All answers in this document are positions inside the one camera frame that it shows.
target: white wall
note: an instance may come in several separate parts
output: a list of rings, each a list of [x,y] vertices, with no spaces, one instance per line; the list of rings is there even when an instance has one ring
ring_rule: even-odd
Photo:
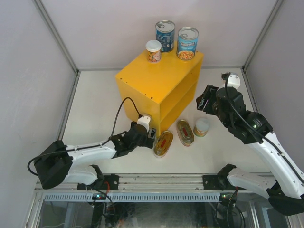
[[[276,0],[43,0],[80,69],[122,68],[155,39],[155,23],[199,30],[204,66],[242,66]]]
[[[20,228],[27,162],[56,139],[74,73],[31,0],[1,1],[0,31],[0,227]]]
[[[257,104],[304,170],[304,1],[287,0],[248,69]]]

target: oval tin can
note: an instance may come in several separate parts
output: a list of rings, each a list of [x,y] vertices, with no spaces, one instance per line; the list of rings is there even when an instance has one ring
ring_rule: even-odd
[[[171,142],[173,140],[173,134],[169,131],[164,131],[161,133],[160,137],[157,139],[157,142],[154,146],[154,156],[157,158],[162,158],[166,155]]]
[[[161,20],[156,23],[156,40],[161,43],[161,51],[166,53],[174,48],[175,24],[170,20]]]
[[[191,144],[194,142],[194,135],[188,122],[183,119],[179,120],[176,123],[176,130],[181,143],[184,146],[191,146]]]
[[[181,60],[191,60],[195,56],[199,32],[192,27],[182,27],[177,36],[176,55]]]

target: shelf top surface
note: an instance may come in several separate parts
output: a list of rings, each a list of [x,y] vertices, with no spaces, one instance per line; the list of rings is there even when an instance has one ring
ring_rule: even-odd
[[[158,63],[148,62],[147,51],[143,51],[116,75],[116,79],[159,103],[203,57],[204,54],[196,52],[192,60],[180,60],[176,56],[176,43],[171,52],[161,54]]]
[[[208,84],[221,86],[221,74],[231,71],[241,78],[238,89],[243,94],[247,109],[252,111],[249,95],[240,69],[201,69],[194,99],[181,113],[169,130],[173,141],[163,158],[156,158],[153,150],[138,147],[128,155],[111,160],[96,160],[103,173],[217,173],[226,164],[234,164],[248,172],[269,172],[262,160],[239,139],[228,132],[219,119],[196,110],[195,98]],[[82,145],[106,140],[111,134],[121,98],[115,82],[118,71],[83,71],[76,88],[68,117],[63,142]],[[190,147],[181,144],[176,122],[186,119],[193,129],[200,117],[210,120],[210,130],[203,138],[195,136]],[[115,134],[130,129],[131,120],[124,109],[118,116]]]

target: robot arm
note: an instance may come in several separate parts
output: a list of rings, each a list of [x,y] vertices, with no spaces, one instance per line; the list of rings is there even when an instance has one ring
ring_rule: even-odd
[[[303,172],[283,149],[265,117],[246,110],[243,96],[237,91],[240,86],[237,74],[226,73],[222,79],[225,84],[221,88],[206,87],[196,99],[197,109],[216,115],[230,133],[259,155],[275,177],[246,173],[228,164],[218,173],[222,188],[231,184],[250,190],[268,199],[284,215],[304,212]]]
[[[34,159],[34,165],[44,189],[61,183],[83,183],[97,187],[104,176],[97,165],[91,165],[95,172],[77,171],[84,163],[92,164],[99,159],[112,159],[127,155],[137,146],[152,148],[156,130],[149,129],[151,118],[143,115],[131,123],[128,132],[114,135],[106,142],[81,146],[64,145],[62,141],[53,142],[41,155]]]

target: yellow shelf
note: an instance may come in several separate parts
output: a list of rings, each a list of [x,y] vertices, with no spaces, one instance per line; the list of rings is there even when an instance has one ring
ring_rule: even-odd
[[[180,60],[175,44],[173,51],[161,54],[160,62],[150,63],[144,51],[116,75],[120,96],[131,97],[140,113],[149,114],[151,126],[160,135],[193,99],[194,94],[187,99],[184,96],[190,89],[195,91],[203,58],[204,54],[196,52],[192,60]],[[124,108],[127,116],[136,121],[138,116],[132,103],[126,101]]]

